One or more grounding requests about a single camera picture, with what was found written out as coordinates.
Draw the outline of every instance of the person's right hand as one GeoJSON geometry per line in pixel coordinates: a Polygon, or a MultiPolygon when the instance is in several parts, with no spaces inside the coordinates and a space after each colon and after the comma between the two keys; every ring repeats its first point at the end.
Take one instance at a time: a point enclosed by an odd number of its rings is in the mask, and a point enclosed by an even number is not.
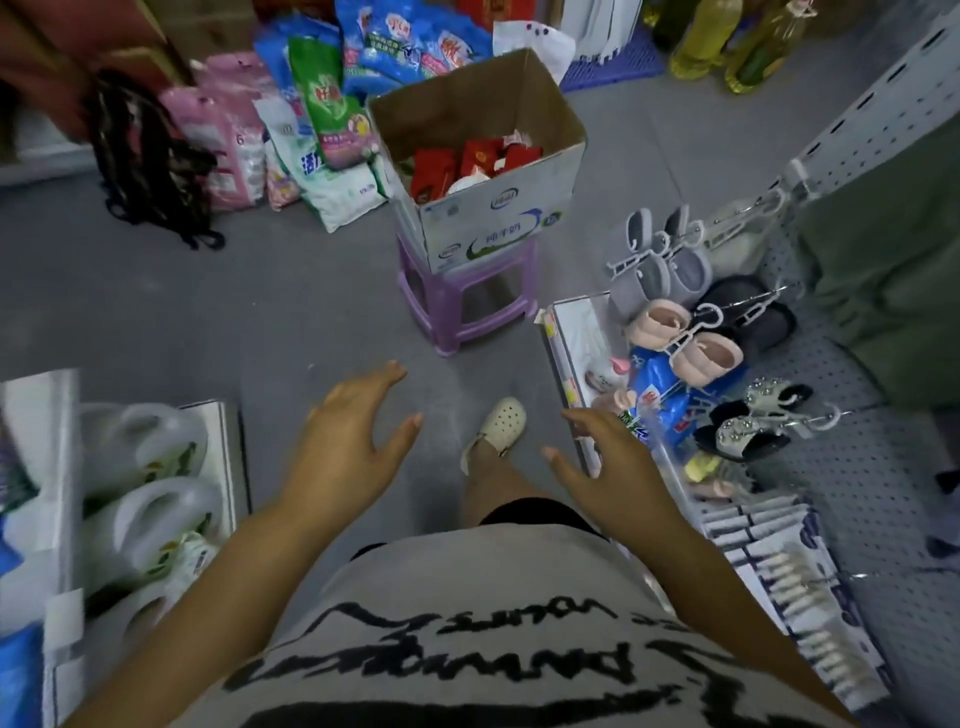
{"type": "Polygon", "coordinates": [[[603,461],[600,475],[586,476],[554,448],[544,448],[543,456],[600,530],[635,552],[689,531],[650,450],[613,413],[581,407],[562,414],[593,438],[603,461]]]}

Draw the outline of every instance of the gray floor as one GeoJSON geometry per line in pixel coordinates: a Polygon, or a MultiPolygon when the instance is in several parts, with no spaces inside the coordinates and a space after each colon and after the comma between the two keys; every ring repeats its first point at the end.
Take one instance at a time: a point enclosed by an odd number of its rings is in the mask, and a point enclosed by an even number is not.
{"type": "MultiPolygon", "coordinates": [[[[841,41],[810,41],[766,88],[733,98],[715,79],[669,77],[580,91],[589,143],[573,208],[543,238],[540,299],[604,288],[599,242],[630,210],[662,220],[681,199],[707,215],[751,197],[872,80],[841,41]]],[[[540,333],[517,323],[450,359],[415,327],[396,289],[387,208],[328,235],[311,213],[224,216],[219,254],[110,218],[93,176],[0,191],[0,378],[83,371],[84,398],[239,403],[256,508],[275,493],[311,403],[386,359],[410,370],[387,430],[426,415],[393,487],[328,550],[285,621],[361,546],[455,527],[461,448],[490,405],[530,413],[514,461],[557,491],[539,448],[574,450],[540,333]]]]}

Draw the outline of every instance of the cardboard box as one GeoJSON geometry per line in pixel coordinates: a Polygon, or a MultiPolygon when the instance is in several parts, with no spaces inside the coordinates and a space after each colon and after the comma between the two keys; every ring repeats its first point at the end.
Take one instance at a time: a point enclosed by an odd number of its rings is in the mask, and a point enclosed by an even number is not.
{"type": "Polygon", "coordinates": [[[587,148],[583,124],[537,55],[520,50],[369,101],[401,232],[439,273],[469,266],[557,223],[587,148]],[[543,158],[418,206],[398,172],[417,149],[530,135],[543,158]]]}

